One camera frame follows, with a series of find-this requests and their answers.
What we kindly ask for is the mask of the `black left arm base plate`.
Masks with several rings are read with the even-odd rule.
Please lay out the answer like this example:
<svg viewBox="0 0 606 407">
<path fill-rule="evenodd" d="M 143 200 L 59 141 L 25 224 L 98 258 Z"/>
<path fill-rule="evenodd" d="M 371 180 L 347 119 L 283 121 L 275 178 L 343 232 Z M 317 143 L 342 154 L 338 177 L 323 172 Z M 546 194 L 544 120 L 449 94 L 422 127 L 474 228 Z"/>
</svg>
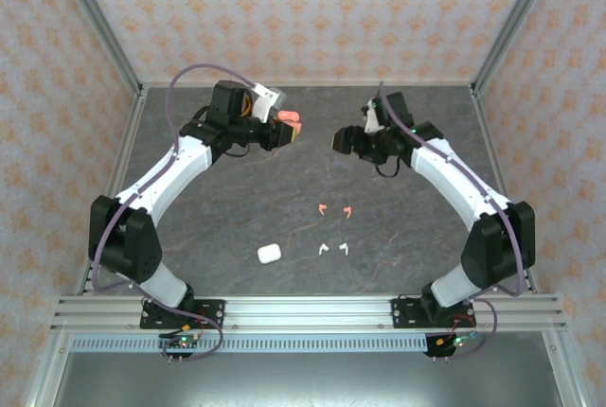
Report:
<svg viewBox="0 0 606 407">
<path fill-rule="evenodd" d="M 179 310 L 184 310 L 195 314 L 195 317 L 185 316 L 180 313 L 168 311 L 153 302 L 144 301 L 142 303 L 142 313 L 139 326 L 142 329 L 166 329 L 176 330 L 182 326 L 207 327 L 207 321 L 200 319 L 204 316 L 217 323 L 219 327 L 223 326 L 225 301 L 222 299 L 184 299 L 178 306 Z"/>
</svg>

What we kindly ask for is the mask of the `white earbud charging case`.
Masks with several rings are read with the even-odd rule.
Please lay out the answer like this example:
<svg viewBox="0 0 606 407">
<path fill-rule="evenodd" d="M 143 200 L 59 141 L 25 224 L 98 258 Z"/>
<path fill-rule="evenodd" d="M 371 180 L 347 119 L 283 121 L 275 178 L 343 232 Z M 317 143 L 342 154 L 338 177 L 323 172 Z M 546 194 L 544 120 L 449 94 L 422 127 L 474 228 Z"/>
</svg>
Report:
<svg viewBox="0 0 606 407">
<path fill-rule="evenodd" d="M 281 248 L 277 243 L 261 246 L 257 250 L 258 261 L 261 264 L 270 264 L 281 259 Z"/>
</svg>

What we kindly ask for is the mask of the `grey metal shelf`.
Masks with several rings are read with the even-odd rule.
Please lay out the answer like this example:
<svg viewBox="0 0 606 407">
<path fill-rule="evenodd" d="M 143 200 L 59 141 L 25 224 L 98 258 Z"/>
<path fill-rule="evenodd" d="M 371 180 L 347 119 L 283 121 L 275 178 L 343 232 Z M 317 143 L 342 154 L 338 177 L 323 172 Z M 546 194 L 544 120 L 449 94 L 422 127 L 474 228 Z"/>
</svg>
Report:
<svg viewBox="0 0 606 407">
<path fill-rule="evenodd" d="M 420 354 L 229 354 L 167 363 L 76 353 L 54 407 L 562 407 L 545 360 L 498 349 Z"/>
</svg>

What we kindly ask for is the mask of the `aluminium table edge rail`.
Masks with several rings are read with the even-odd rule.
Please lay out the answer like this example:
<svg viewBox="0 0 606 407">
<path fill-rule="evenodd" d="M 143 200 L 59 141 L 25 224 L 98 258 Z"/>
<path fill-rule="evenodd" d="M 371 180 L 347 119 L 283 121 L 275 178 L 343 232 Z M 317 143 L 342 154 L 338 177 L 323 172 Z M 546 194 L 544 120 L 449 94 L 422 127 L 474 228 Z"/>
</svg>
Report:
<svg viewBox="0 0 606 407">
<path fill-rule="evenodd" d="M 508 193 L 508 189 L 506 187 L 505 179 L 503 176 L 503 172 L 501 170 L 497 152 L 496 145 L 494 143 L 493 137 L 490 132 L 490 126 L 488 123 L 486 112 L 483 109 L 482 100 L 480 97 L 479 89 L 475 86 L 475 83 L 472 82 L 469 85 L 470 96 L 472 99 L 473 108 L 475 110 L 475 114 L 477 116 L 480 129 L 484 138 L 484 142 L 486 145 L 487 153 L 490 159 L 491 169 L 495 178 L 496 186 L 494 187 L 499 193 L 502 195 L 511 198 Z M 496 292 L 509 294 L 511 292 L 520 291 L 523 294 L 537 294 L 539 293 L 539 288 L 537 286 L 537 282 L 535 280 L 535 276 L 532 273 L 531 269 L 523 270 L 524 277 L 524 286 L 521 288 L 519 286 L 519 282 L 517 279 L 517 275 L 511 276 L 504 281 L 501 281 L 497 287 L 494 288 Z"/>
<path fill-rule="evenodd" d="M 176 83 L 176 87 L 181 88 L 207 88 L 212 87 L 215 84 L 216 80 L 179 80 Z M 260 82 L 263 86 L 267 88 L 276 87 L 279 89 L 284 89 L 288 87 L 337 87 L 337 86 L 345 86 L 345 87 L 375 87 L 379 86 L 379 81 L 353 81 L 353 80 L 262 80 Z M 421 80 L 421 81 L 402 81 L 402 80 L 383 80 L 383 85 L 385 87 L 434 87 L 434 86 L 463 86 L 468 88 L 471 83 L 468 80 Z"/>
<path fill-rule="evenodd" d="M 121 134 L 118 151 L 113 164 L 112 175 L 105 190 L 105 194 L 108 196 L 113 196 L 122 190 L 148 90 L 149 86 L 144 84 L 142 88 L 134 95 L 130 113 L 128 114 L 128 118 Z M 79 280 L 73 294 L 83 295 L 90 291 L 90 288 L 88 287 L 89 279 L 91 278 L 90 273 L 91 262 L 88 257 L 88 252 L 85 252 L 84 262 L 79 273 Z"/>
</svg>

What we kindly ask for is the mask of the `aluminium mounting rail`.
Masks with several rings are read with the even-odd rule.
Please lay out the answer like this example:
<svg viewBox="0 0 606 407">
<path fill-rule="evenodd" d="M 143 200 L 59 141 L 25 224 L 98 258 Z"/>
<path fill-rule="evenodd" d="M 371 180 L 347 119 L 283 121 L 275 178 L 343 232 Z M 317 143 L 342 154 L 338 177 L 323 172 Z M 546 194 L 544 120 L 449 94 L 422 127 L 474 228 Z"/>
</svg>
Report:
<svg viewBox="0 0 606 407">
<path fill-rule="evenodd" d="M 223 329 L 232 333 L 378 333 L 394 330 L 390 295 L 226 296 Z M 554 294 L 485 295 L 473 302 L 476 329 L 565 331 Z M 135 296 L 63 296 L 51 320 L 56 332 L 133 332 L 142 300 Z M 410 328 L 429 332 L 429 328 Z"/>
</svg>

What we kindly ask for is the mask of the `aluminium frame post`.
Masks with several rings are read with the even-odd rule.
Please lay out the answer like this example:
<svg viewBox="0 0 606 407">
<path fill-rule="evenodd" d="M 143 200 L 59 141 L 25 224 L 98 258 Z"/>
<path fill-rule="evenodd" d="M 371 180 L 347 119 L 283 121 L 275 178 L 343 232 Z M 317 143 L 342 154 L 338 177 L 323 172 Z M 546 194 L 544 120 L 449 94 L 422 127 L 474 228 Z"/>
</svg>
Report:
<svg viewBox="0 0 606 407">
<path fill-rule="evenodd" d="M 513 42 L 535 0 L 516 0 L 506 18 L 496 40 L 492 44 L 487 58 L 483 61 L 475 79 L 470 83 L 473 97 L 479 97 L 489 84 L 490 78 L 505 57 L 509 45 Z"/>
<path fill-rule="evenodd" d="M 562 407 L 586 407 L 573 361 L 566 345 L 566 333 L 542 332 L 545 349 L 557 385 Z"/>
<path fill-rule="evenodd" d="M 106 18 L 100 3 L 98 0 L 78 0 L 78 2 L 117 67 L 119 75 L 130 91 L 138 97 L 143 89 L 142 82 L 136 75 L 134 67 Z"/>
<path fill-rule="evenodd" d="M 72 341 L 73 337 L 70 333 L 49 335 L 25 407 L 54 406 Z"/>
</svg>

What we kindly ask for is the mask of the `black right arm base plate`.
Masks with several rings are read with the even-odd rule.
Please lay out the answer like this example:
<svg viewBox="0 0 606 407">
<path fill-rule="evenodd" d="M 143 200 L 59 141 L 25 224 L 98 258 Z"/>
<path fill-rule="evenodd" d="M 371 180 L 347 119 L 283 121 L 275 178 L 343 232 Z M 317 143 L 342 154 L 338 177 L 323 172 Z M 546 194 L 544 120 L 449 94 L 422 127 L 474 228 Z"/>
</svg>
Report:
<svg viewBox="0 0 606 407">
<path fill-rule="evenodd" d="M 397 297 L 391 300 L 391 318 L 394 328 L 452 328 L 475 327 L 471 305 L 459 302 L 442 307 L 429 297 Z"/>
</svg>

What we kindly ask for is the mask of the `small green-lit circuit board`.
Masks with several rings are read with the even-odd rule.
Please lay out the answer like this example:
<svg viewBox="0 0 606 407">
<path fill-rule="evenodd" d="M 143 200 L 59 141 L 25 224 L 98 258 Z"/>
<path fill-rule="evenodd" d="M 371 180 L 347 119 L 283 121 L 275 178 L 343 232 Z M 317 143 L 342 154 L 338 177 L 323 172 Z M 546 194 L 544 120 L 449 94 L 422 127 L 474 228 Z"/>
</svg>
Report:
<svg viewBox="0 0 606 407">
<path fill-rule="evenodd" d="M 476 331 L 458 333 L 428 333 L 425 335 L 427 349 L 424 355 L 433 362 L 437 360 L 449 361 L 456 351 L 467 342 L 478 336 Z"/>
<path fill-rule="evenodd" d="M 168 363 L 183 363 L 193 356 L 193 350 L 198 347 L 201 336 L 201 332 L 162 333 L 158 336 L 161 354 Z"/>
</svg>

